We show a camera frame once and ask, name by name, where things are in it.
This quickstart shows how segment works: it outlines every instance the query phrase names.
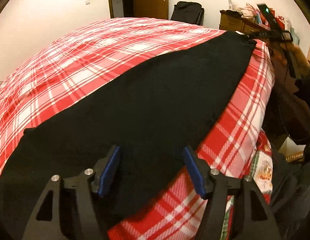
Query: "person's arm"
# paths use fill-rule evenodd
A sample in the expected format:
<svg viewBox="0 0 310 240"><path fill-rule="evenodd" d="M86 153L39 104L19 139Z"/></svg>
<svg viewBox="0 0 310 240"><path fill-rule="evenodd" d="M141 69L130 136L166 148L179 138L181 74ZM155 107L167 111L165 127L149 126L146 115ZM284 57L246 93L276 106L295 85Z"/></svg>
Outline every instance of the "person's arm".
<svg viewBox="0 0 310 240"><path fill-rule="evenodd" d="M268 45L273 50L273 54L271 56L279 60L283 65L287 65L287 60L285 59L281 49L278 49L279 46L284 50L287 49L294 53L299 72L302 76L302 80L295 83L295 85L299 88L299 91L296 92L295 95L304 100L310 109L310 62L306 59L304 53L296 44L289 42L286 44L281 43Z"/></svg>

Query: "red plaid bedsheet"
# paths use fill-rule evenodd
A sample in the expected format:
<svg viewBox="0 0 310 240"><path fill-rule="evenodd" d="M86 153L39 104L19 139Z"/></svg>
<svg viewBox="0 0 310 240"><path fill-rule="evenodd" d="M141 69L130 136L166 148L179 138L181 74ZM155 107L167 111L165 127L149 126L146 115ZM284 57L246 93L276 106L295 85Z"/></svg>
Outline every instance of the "red plaid bedsheet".
<svg viewBox="0 0 310 240"><path fill-rule="evenodd" d="M167 20L117 18L54 41L0 87L0 174L25 128L38 126L149 58L190 48L223 32ZM257 41L231 101L197 149L212 168L233 177L249 173L273 83L268 50ZM111 239L191 239L205 205L182 169L147 213L141 211L143 219L137 214L108 233Z"/></svg>

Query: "black suitcase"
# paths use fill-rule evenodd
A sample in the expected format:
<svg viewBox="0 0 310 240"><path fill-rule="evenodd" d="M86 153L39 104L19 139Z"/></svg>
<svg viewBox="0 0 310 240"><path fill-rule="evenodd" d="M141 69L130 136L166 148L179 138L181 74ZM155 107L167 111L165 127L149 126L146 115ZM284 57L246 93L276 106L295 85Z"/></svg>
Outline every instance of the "black suitcase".
<svg viewBox="0 0 310 240"><path fill-rule="evenodd" d="M196 2L178 2L174 5L171 17L172 21L202 25L204 20L204 8Z"/></svg>

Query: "silver bolt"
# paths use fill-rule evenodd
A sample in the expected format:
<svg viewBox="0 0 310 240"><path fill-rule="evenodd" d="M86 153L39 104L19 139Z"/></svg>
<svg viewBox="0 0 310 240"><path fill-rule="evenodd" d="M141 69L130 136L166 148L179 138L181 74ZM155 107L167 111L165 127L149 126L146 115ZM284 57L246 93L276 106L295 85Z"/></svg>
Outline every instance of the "silver bolt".
<svg viewBox="0 0 310 240"><path fill-rule="evenodd" d="M93 173L94 173L93 169L86 169L85 170L85 175L87 175L87 176L92 175Z"/></svg>
<svg viewBox="0 0 310 240"><path fill-rule="evenodd" d="M247 181L247 182L251 182L253 179L252 179L251 176L245 176L244 180Z"/></svg>
<svg viewBox="0 0 310 240"><path fill-rule="evenodd" d="M214 175L214 176L216 176L216 175L219 174L219 170L218 170L218 169L212 169L212 170L211 170L211 174Z"/></svg>
<svg viewBox="0 0 310 240"><path fill-rule="evenodd" d="M54 175L54 176L52 176L52 178L51 178L51 180L52 180L53 182L57 182L57 181L59 181L59 179L60 179L60 176L59 176L59 175Z"/></svg>

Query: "gold striped object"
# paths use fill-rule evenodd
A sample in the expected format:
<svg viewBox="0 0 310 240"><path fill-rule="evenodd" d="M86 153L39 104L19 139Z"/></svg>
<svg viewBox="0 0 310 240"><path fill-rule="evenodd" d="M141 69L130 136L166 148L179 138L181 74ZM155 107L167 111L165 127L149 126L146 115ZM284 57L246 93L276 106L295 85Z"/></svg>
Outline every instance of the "gold striped object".
<svg viewBox="0 0 310 240"><path fill-rule="evenodd" d="M297 153L294 153L292 155L286 156L286 161L288 163L297 162L297 161L298 162L304 161L304 151L297 152Z"/></svg>

